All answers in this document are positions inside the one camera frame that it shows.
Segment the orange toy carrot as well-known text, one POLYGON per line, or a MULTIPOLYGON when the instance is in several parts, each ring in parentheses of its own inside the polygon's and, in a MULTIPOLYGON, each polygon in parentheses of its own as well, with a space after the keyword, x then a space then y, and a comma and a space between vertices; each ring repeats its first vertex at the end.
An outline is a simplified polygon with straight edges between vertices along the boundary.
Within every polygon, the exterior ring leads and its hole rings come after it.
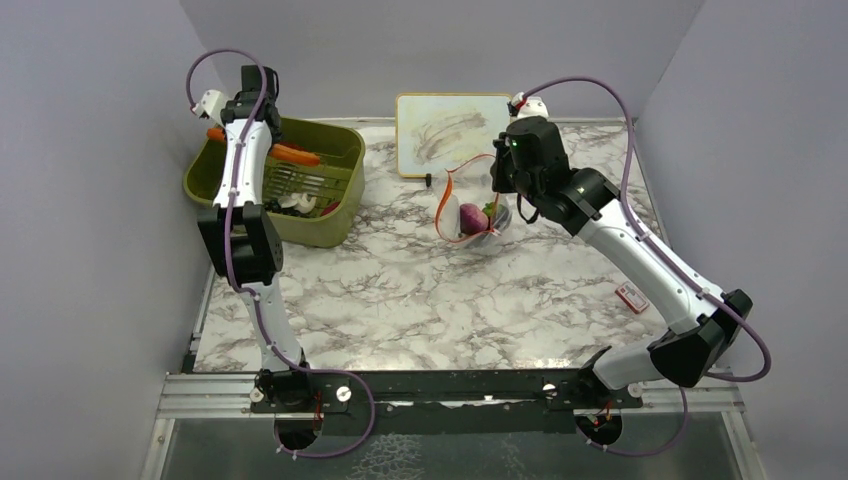
MULTIPOLYGON (((206 136, 209 140, 218 143, 224 144, 227 142, 225 131, 222 128, 210 128, 207 130, 206 136)), ((316 167, 321 163, 321 158, 317 154, 284 144, 273 144, 268 156, 277 161, 307 167, 316 167)))

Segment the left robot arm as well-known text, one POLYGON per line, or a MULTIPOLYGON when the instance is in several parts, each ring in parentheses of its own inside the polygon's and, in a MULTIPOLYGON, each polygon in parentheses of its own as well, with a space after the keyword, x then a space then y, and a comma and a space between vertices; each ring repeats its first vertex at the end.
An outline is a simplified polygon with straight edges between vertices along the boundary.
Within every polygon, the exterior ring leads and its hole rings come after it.
POLYGON ((197 223, 217 274, 239 294, 262 349, 252 402, 298 412, 313 404, 315 386, 287 318, 279 286, 282 242, 261 196, 267 156, 282 137, 276 79, 268 67, 244 65, 234 98, 207 95, 198 104, 222 125, 226 153, 218 192, 197 223))

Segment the clear zip bag orange zipper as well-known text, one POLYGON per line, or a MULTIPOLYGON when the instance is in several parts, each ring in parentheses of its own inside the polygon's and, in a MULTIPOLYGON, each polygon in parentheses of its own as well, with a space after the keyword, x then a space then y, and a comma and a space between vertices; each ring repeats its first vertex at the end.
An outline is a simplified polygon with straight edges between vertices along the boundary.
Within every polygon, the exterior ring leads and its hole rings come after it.
POLYGON ((450 246, 482 249, 502 239, 512 223, 506 194, 492 190, 493 154, 479 154, 445 171, 434 216, 438 237, 450 246))

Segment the pink purple toy onion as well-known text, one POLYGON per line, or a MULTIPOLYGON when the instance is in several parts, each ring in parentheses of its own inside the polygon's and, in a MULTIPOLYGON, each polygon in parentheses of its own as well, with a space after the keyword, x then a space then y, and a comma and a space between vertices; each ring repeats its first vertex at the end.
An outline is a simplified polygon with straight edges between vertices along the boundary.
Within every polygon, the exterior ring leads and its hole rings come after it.
POLYGON ((489 228, 489 218, 473 203, 464 203, 459 208, 460 232, 465 236, 476 235, 489 228))

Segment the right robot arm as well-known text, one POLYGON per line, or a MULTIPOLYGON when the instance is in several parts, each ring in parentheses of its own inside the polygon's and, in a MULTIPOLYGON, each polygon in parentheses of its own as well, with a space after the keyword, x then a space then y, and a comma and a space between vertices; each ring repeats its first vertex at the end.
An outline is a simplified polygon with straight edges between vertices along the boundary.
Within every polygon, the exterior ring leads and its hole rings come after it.
POLYGON ((741 289, 725 291, 700 278, 643 227, 620 190, 593 168, 573 168, 555 124, 541 116, 510 123, 493 142, 492 188, 515 193, 542 217, 604 255, 652 303, 665 333, 595 354, 577 380, 579 398, 600 407, 617 390, 668 380, 691 388, 736 339, 753 307, 741 289))

